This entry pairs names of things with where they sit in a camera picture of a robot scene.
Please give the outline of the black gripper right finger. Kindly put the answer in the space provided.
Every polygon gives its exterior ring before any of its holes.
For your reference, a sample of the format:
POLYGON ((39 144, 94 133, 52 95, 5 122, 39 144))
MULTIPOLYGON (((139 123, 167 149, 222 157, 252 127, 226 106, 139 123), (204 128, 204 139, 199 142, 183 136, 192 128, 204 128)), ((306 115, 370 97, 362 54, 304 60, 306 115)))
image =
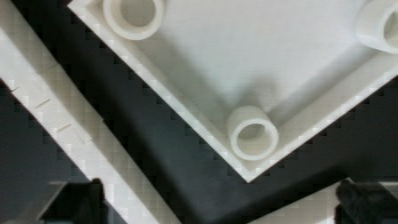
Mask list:
POLYGON ((336 197, 334 224, 398 224, 398 182, 343 180, 336 197))

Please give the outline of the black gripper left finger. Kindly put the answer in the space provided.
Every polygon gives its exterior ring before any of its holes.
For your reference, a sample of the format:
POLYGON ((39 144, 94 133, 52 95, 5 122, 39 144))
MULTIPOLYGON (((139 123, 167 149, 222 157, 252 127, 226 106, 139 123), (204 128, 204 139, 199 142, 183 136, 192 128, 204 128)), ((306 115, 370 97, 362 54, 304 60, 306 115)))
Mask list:
POLYGON ((39 220, 44 224, 108 224, 108 206, 100 179, 64 185, 39 220))

